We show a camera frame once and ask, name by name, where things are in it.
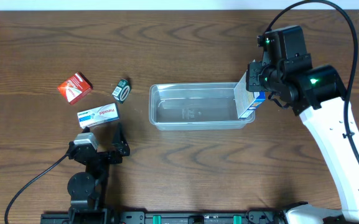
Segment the white Panadol box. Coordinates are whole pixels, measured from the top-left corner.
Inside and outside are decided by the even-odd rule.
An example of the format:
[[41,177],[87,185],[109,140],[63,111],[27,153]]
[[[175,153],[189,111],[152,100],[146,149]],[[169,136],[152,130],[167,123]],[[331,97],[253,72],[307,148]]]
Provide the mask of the white Panadol box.
[[86,111],[78,112],[77,117],[80,127],[84,129],[86,127],[92,127],[110,121],[118,120],[119,114],[116,104],[112,103]]

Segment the blue KoolFever box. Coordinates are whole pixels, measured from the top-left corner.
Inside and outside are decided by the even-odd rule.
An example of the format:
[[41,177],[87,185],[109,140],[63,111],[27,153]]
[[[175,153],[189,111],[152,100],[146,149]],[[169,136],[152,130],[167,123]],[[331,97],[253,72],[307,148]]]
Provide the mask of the blue KoolFever box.
[[246,89],[246,74],[241,77],[234,87],[236,112],[238,119],[247,119],[266,99],[265,92],[249,92]]

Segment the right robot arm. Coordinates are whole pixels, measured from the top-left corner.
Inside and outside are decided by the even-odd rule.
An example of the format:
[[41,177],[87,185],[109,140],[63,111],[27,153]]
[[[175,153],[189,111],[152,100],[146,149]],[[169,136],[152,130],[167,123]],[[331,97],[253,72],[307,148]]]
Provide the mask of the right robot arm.
[[300,117],[334,180],[342,207],[340,218],[359,223],[359,130],[336,69],[251,62],[246,89],[268,92],[271,101]]

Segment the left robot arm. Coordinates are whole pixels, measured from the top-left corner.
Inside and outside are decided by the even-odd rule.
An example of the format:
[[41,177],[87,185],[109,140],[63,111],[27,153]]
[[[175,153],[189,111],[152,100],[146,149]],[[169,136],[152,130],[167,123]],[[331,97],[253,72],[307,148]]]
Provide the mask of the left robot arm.
[[71,200],[67,223],[119,223],[118,213],[106,207],[105,196],[110,166],[122,163],[123,157],[130,155],[120,123],[111,145],[113,151],[98,152],[99,143],[89,127],[69,143],[66,155],[70,160],[83,164],[85,171],[74,174],[68,181],[67,190]]

